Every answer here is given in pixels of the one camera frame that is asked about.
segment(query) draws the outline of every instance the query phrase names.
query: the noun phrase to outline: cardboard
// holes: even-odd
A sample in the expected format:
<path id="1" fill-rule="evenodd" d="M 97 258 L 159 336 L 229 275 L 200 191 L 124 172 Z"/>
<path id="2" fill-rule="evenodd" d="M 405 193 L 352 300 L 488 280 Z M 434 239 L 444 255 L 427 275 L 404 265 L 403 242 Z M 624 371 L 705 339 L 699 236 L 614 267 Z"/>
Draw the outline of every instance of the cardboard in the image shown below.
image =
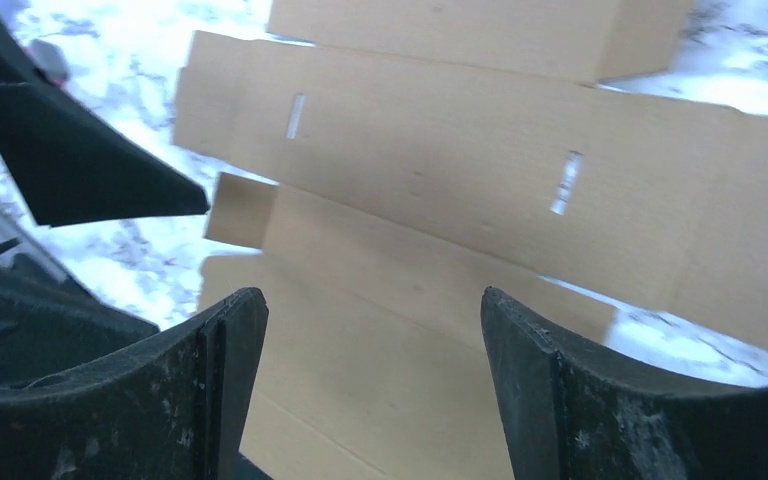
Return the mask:
<path id="1" fill-rule="evenodd" d="M 613 308 L 539 275 L 768 349 L 768 119 L 591 86 L 666 68 L 688 1 L 379 3 L 276 0 L 315 48 L 198 32 L 181 71 L 173 141 L 281 182 L 221 175 L 206 236 L 264 254 L 202 270 L 202 307 L 269 302 L 255 463 L 511 478 L 487 286 L 595 341 Z"/>
<path id="2" fill-rule="evenodd" d="M 691 0 L 276 0 L 269 31 L 319 46 L 593 83 L 666 70 Z"/>

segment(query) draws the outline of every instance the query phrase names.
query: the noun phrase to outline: marble tabletop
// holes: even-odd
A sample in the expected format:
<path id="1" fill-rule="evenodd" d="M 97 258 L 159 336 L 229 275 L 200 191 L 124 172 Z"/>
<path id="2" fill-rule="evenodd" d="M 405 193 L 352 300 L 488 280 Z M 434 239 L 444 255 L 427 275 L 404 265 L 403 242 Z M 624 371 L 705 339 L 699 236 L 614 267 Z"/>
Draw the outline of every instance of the marble tabletop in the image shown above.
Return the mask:
<path id="1" fill-rule="evenodd" d="M 42 38 L 63 49 L 74 98 L 208 195 L 233 167 L 170 145 L 177 69 L 194 30 L 261 37 L 270 8 L 269 0 L 0 0 L 21 44 Z M 768 0 L 699 0 L 672 72 L 610 86 L 768 115 Z M 202 239 L 205 217 L 38 227 L 1 159 L 0 206 L 100 299 L 162 328 L 195 309 L 205 257 L 252 253 Z M 607 344 L 680 373 L 768 385 L 767 352 L 669 315 L 622 309 Z"/>

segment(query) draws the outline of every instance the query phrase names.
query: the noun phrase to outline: hole in cardboard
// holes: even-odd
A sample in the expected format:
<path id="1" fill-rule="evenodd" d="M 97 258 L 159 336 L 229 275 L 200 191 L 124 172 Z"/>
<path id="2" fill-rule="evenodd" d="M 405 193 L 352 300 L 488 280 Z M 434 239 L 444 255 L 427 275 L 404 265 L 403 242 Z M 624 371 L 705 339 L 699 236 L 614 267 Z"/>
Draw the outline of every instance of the hole in cardboard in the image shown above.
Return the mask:
<path id="1" fill-rule="evenodd" d="M 296 132 L 299 129 L 299 118 L 302 116 L 302 107 L 304 107 L 304 94 L 297 93 L 293 100 L 293 111 L 290 112 L 290 121 L 287 123 L 287 138 L 293 140 L 296 138 Z"/>
<path id="2" fill-rule="evenodd" d="M 578 168 L 583 157 L 578 152 L 569 152 L 567 155 L 567 164 L 564 168 L 564 176 L 561 178 L 561 185 L 558 187 L 558 196 L 555 197 L 555 202 L 551 208 L 558 215 L 563 215 L 567 209 L 567 203 L 572 196 L 572 187 L 575 186 L 575 178 L 578 176 Z"/>

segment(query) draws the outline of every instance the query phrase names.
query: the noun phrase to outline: cardboard box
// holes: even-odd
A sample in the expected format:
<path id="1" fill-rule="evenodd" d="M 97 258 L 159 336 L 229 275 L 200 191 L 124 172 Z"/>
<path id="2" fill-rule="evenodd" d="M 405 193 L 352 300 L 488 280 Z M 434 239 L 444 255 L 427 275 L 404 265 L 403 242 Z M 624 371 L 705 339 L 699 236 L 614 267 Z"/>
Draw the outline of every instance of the cardboard box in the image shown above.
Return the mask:
<path id="1" fill-rule="evenodd" d="M 270 305 L 268 473 L 511 478 L 490 285 L 596 341 L 613 310 L 538 274 L 768 349 L 768 118 L 593 87 L 667 69 L 689 5 L 579 3 L 276 0 L 315 48 L 196 34 L 175 143 L 281 182 L 220 177 L 207 237 L 264 254 L 202 272 L 203 306 Z"/>

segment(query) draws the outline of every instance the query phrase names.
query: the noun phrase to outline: marble pattern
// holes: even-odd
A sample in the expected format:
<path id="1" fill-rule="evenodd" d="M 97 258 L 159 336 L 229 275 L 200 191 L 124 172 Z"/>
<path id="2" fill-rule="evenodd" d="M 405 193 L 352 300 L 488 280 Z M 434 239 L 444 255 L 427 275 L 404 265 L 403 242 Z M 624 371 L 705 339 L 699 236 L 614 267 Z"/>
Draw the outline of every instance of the marble pattern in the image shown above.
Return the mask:
<path id="1" fill-rule="evenodd" d="M 232 167 L 169 144 L 177 69 L 193 30 L 262 36 L 268 0 L 17 2 L 0 0 L 5 22 L 22 44 L 44 38 L 63 48 L 71 95 L 212 194 L 218 172 Z M 672 72 L 608 85 L 768 115 L 768 0 L 699 0 Z M 1 159 L 0 205 L 101 299 L 162 327 L 194 310 L 206 256 L 251 253 L 202 239 L 204 217 L 38 227 Z M 767 352 L 668 315 L 625 308 L 607 343 L 681 373 L 768 385 Z"/>

